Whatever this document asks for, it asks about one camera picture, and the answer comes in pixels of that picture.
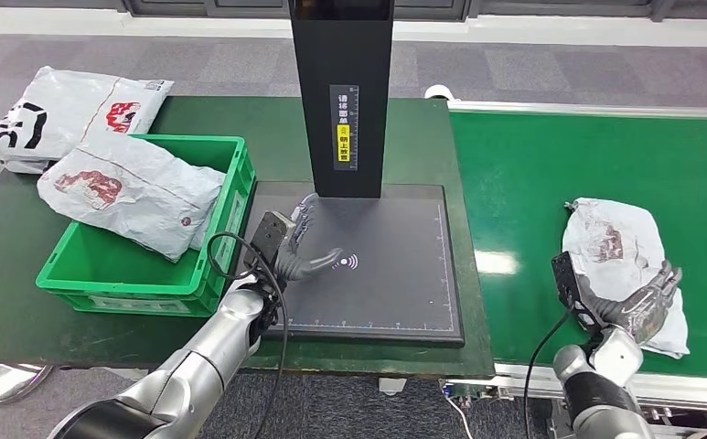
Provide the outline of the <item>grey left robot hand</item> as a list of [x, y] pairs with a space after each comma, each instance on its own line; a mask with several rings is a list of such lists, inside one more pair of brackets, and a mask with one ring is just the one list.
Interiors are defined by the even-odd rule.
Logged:
[[316, 220], [317, 193], [308, 194], [288, 217], [286, 237], [282, 240], [276, 259], [275, 270], [287, 282], [297, 282], [314, 277], [330, 269], [340, 259], [343, 250], [331, 249], [326, 255], [307, 260], [299, 255], [302, 239]]

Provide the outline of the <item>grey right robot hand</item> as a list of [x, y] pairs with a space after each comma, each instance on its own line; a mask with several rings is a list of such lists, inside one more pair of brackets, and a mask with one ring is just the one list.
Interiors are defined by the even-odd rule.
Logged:
[[624, 329], [638, 344], [643, 344], [664, 326], [681, 279], [682, 269], [665, 260], [650, 281], [624, 300], [615, 301], [596, 295], [590, 280], [580, 274], [580, 302], [602, 327]]

